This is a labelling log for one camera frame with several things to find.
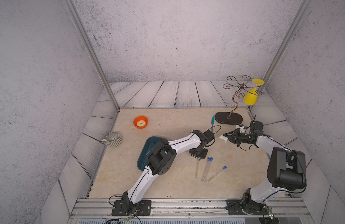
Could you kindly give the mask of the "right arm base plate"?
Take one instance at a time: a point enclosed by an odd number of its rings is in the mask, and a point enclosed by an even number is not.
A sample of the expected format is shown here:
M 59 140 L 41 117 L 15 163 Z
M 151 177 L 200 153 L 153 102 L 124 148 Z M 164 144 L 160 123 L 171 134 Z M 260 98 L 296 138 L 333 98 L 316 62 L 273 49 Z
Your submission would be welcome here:
M 266 212 L 266 204 L 254 201 L 244 202 L 242 199 L 230 199 L 226 201 L 225 210 L 229 215 L 263 215 Z

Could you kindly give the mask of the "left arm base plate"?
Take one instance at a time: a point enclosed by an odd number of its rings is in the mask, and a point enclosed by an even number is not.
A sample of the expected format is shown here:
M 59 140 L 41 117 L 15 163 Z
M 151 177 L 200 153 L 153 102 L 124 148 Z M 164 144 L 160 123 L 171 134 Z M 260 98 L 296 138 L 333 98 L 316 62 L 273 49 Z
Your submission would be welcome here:
M 150 216 L 152 208 L 151 200 L 142 200 L 132 204 L 129 200 L 116 200 L 113 204 L 112 216 Z

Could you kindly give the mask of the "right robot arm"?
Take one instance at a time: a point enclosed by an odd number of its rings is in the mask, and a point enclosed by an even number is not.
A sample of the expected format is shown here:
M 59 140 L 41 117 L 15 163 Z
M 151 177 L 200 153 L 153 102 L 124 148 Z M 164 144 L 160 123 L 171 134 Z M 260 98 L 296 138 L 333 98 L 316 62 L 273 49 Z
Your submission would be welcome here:
M 278 143 L 269 135 L 241 133 L 240 129 L 223 134 L 237 146 L 242 143 L 263 149 L 269 156 L 267 179 L 258 186 L 248 188 L 242 199 L 226 209 L 242 210 L 246 214 L 262 211 L 266 202 L 277 195 L 295 190 L 303 192 L 307 187 L 305 154 Z

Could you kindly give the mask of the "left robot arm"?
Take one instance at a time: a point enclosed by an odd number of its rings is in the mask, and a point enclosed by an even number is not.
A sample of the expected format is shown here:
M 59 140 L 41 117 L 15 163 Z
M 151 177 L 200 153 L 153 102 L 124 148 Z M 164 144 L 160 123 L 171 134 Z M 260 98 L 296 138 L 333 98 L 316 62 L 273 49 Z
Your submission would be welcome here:
M 138 206 L 148 188 L 170 169 L 177 155 L 188 151 L 193 157 L 203 160 L 208 153 L 207 147 L 214 143 L 214 139 L 211 130 L 193 130 L 190 135 L 175 141 L 160 140 L 147 154 L 147 163 L 142 175 L 130 190 L 123 193 L 121 200 L 124 212 L 133 211 Z

